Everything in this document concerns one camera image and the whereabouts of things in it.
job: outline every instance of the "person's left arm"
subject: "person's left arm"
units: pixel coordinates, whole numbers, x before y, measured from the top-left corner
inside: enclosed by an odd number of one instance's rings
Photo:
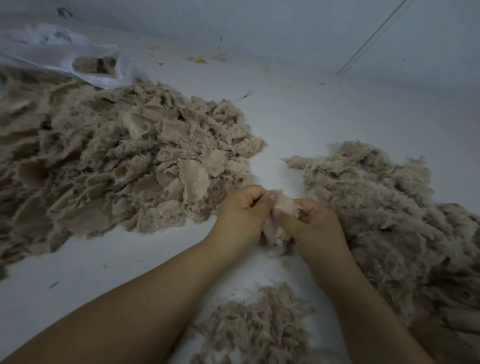
[[[210,288],[258,242],[275,200],[261,186],[229,193],[205,239],[73,311],[2,364],[161,362]]]

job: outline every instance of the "plastic bag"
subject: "plastic bag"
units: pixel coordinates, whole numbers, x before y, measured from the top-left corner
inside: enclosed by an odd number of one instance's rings
[[[115,58],[115,75],[76,71],[73,63],[83,57]],[[53,24],[38,24],[36,29],[27,25],[24,30],[1,32],[0,64],[68,73],[101,88],[131,85],[135,77],[146,79],[133,58],[117,46],[95,46],[87,37]]]

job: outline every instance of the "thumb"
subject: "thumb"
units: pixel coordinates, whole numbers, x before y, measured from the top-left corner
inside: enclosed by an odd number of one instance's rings
[[[266,220],[270,215],[270,211],[272,211],[275,207],[277,197],[277,191],[268,191],[262,197],[260,197],[252,209],[255,211],[255,213]]]
[[[297,236],[305,227],[305,224],[298,220],[295,216],[277,208],[273,210],[272,218],[275,224],[277,224],[294,238],[297,238]]]

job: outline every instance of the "forearm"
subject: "forearm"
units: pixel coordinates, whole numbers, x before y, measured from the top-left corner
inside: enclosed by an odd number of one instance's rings
[[[353,364],[434,363],[359,269],[341,284],[321,288],[335,308]]]
[[[67,315],[3,364],[158,363],[228,265],[200,242]]]

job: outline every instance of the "fingernail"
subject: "fingernail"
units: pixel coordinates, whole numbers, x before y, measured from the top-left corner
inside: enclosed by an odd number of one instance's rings
[[[278,196],[278,192],[276,190],[268,191],[268,197],[271,200],[276,200],[277,196]]]
[[[279,221],[281,214],[282,214],[282,210],[279,210],[278,208],[274,208],[272,211],[272,220],[275,222]]]

